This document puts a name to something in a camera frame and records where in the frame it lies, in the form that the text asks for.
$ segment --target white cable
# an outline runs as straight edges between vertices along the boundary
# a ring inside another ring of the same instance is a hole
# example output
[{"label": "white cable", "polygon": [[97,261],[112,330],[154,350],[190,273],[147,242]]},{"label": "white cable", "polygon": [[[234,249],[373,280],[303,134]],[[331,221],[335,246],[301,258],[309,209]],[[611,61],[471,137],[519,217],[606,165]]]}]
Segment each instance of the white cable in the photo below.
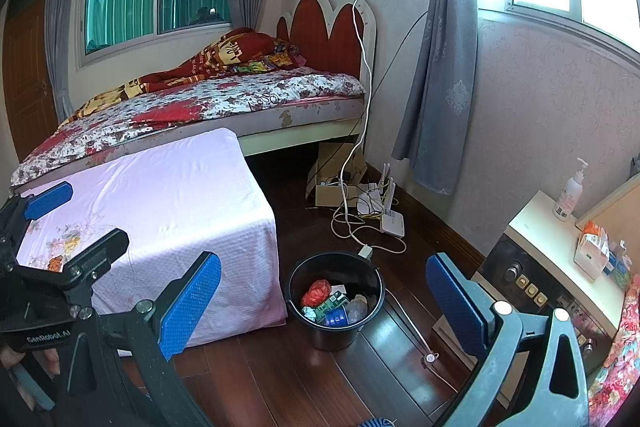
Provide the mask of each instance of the white cable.
[{"label": "white cable", "polygon": [[[370,192],[373,192],[374,190],[378,190],[377,187],[372,188],[370,190],[362,190],[363,194],[369,194]],[[361,195],[358,195],[356,198],[349,198],[349,200],[353,200],[353,199],[360,199]],[[334,228],[334,223],[344,223],[346,225],[350,225],[351,222],[347,221],[347,217],[345,217],[345,219],[339,219],[340,216],[344,216],[344,212],[341,212],[342,207],[339,206],[338,208],[336,208],[334,210],[334,215],[331,218],[331,231],[334,232],[335,237],[339,237],[340,239],[348,239],[350,237],[354,237],[354,234],[358,231],[358,230],[362,230],[362,229],[372,229],[375,230],[376,232],[379,233],[384,233],[382,232],[380,229],[377,229],[376,227],[372,227],[370,225],[367,225],[365,220],[362,219],[360,216],[351,216],[355,219],[357,219],[358,221],[356,222],[356,224],[360,225],[359,227],[356,227],[355,229],[351,230],[350,229],[350,233],[348,235],[340,235],[338,232],[336,232],[335,228]],[[369,215],[368,217],[376,217],[376,216],[381,216],[382,214],[373,214],[373,215]],[[402,244],[402,250],[391,250],[389,248],[385,248],[385,247],[380,247],[379,245],[372,245],[370,248],[378,248],[379,250],[384,250],[384,251],[388,251],[389,253],[396,253],[396,254],[400,254],[400,253],[404,253],[406,251],[406,243],[400,239],[399,237],[395,237],[395,239],[397,241],[399,241]]]},{"label": "white cable", "polygon": [[347,228],[349,229],[349,236],[353,238],[359,245],[361,245],[361,247],[366,247],[367,245],[365,245],[365,243],[363,243],[355,235],[353,235],[353,232],[351,231],[351,223],[349,223],[349,207],[347,206],[347,192],[344,185],[344,169],[347,166],[347,163],[350,162],[351,158],[355,154],[358,147],[362,146],[362,143],[364,142],[364,137],[367,134],[367,126],[369,125],[369,109],[371,106],[371,95],[373,90],[373,73],[371,72],[371,67],[369,66],[369,63],[367,62],[367,54],[364,49],[364,43],[362,42],[362,38],[360,37],[360,32],[358,31],[358,24],[356,22],[356,4],[358,3],[358,1],[359,0],[355,0],[351,5],[351,15],[353,17],[353,28],[355,29],[356,37],[358,38],[358,42],[360,43],[360,49],[362,51],[362,60],[364,61],[365,66],[367,67],[367,72],[369,73],[369,90],[367,91],[367,94],[368,94],[367,106],[365,108],[365,119],[364,119],[362,132],[360,133],[360,138],[356,142],[356,145],[354,145],[353,148],[351,149],[351,152],[347,156],[347,159],[342,164],[342,167],[340,168],[340,175],[338,176],[338,180],[340,182],[340,191],[342,192],[342,203],[344,204],[344,220],[346,221]]},{"label": "white cable", "polygon": [[431,371],[436,377],[440,378],[440,380],[442,380],[450,388],[452,388],[454,393],[457,393],[458,390],[455,387],[453,387],[447,380],[441,377],[433,367],[431,367],[431,364],[434,363],[436,360],[438,360],[438,357],[440,356],[440,354],[436,353],[433,349],[431,349],[431,347],[429,347],[429,344],[427,344],[427,341],[424,339],[424,337],[420,333],[420,330],[415,326],[414,322],[411,320],[411,317],[409,317],[409,314],[406,311],[404,311],[404,308],[402,307],[402,304],[400,303],[398,298],[395,295],[393,295],[393,293],[391,293],[391,290],[389,290],[389,288],[385,288],[385,290],[389,295],[391,295],[394,298],[394,301],[396,301],[396,304],[400,308],[402,315],[404,315],[406,320],[409,322],[410,328],[414,330],[414,333],[417,334],[418,338],[420,338],[420,341],[422,342],[422,344],[427,350],[427,354],[424,357],[422,357],[422,366],[425,369],[428,369],[429,371]]}]

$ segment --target cardboard box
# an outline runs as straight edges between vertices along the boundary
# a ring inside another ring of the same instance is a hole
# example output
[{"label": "cardboard box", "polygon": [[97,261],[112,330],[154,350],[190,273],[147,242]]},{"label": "cardboard box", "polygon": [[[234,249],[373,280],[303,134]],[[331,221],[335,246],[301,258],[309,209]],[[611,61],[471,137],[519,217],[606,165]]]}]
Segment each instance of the cardboard box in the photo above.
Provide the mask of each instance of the cardboard box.
[{"label": "cardboard box", "polygon": [[[318,146],[318,159],[311,167],[306,183],[306,193],[316,192],[316,206],[340,206],[342,190],[339,185],[327,185],[335,182],[340,168],[353,149],[353,143],[322,142]],[[347,205],[358,203],[358,183],[367,171],[362,150],[358,149],[344,168],[344,181],[347,191]]]}]

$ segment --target human hand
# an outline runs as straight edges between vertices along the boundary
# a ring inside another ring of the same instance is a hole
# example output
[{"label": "human hand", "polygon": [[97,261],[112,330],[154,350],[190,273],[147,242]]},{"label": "human hand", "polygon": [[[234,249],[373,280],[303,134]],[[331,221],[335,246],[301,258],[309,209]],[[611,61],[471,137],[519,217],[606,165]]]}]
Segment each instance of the human hand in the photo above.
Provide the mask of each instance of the human hand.
[{"label": "human hand", "polygon": [[[44,357],[45,357],[47,369],[49,370],[49,372],[54,375],[59,375],[60,359],[58,358],[58,351],[56,349],[45,349]],[[9,346],[6,346],[4,344],[0,345],[0,363],[2,363],[2,366],[4,368],[10,369],[11,367],[14,367],[14,365],[16,365],[17,363],[20,363],[20,361],[23,358],[24,358],[24,353],[16,353]],[[24,401],[27,403],[27,405],[30,407],[30,409],[33,409],[33,407],[35,406],[35,400],[33,399],[33,396],[27,393],[20,386],[19,383],[17,385],[17,388],[18,388],[18,392],[20,393]]]}]

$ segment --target blue gripper pad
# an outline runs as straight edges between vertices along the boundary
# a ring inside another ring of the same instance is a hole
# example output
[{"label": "blue gripper pad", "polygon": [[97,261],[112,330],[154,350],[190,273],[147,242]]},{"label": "blue gripper pad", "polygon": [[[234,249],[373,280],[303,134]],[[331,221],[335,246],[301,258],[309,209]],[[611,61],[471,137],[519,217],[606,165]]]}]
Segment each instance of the blue gripper pad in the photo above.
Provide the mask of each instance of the blue gripper pad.
[{"label": "blue gripper pad", "polygon": [[74,195],[74,190],[67,182],[62,182],[45,190],[42,194],[38,194],[27,203],[24,210],[25,219],[40,219],[42,216],[49,214],[52,210],[58,208],[61,204],[66,203]]},{"label": "blue gripper pad", "polygon": [[162,318],[158,345],[165,359],[181,353],[220,284],[220,258],[211,254]]},{"label": "blue gripper pad", "polygon": [[426,277],[429,289],[462,349],[468,355],[484,359],[488,352],[484,341],[486,325],[437,255],[427,259]]}]

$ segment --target wallpaper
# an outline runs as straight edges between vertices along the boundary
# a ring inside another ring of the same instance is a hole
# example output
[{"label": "wallpaper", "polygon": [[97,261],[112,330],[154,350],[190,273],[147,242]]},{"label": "wallpaper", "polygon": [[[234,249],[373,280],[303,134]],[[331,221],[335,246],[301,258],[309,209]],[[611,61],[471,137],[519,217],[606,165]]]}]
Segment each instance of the wallpaper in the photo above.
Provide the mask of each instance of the wallpaper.
[{"label": "wallpaper", "polygon": [[447,222],[487,255],[541,189],[589,163],[580,216],[626,181],[640,148],[640,78],[555,32],[481,20],[462,171]]}]

